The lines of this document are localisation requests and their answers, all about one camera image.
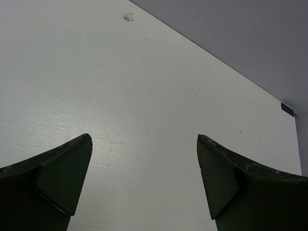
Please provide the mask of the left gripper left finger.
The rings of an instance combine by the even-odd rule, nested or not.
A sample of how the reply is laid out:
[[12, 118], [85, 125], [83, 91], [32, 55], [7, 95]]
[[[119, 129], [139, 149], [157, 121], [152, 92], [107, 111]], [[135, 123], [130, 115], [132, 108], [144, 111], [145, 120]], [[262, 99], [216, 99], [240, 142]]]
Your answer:
[[82, 134], [0, 169], [2, 231], [65, 231], [75, 215], [92, 154]]

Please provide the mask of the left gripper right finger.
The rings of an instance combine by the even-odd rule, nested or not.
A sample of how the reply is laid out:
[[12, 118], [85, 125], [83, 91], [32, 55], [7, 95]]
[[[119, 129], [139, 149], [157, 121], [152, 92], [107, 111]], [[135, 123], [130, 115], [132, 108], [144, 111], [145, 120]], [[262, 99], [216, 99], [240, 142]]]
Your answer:
[[197, 156], [219, 231], [307, 230], [307, 177], [262, 165], [206, 135], [198, 136]]

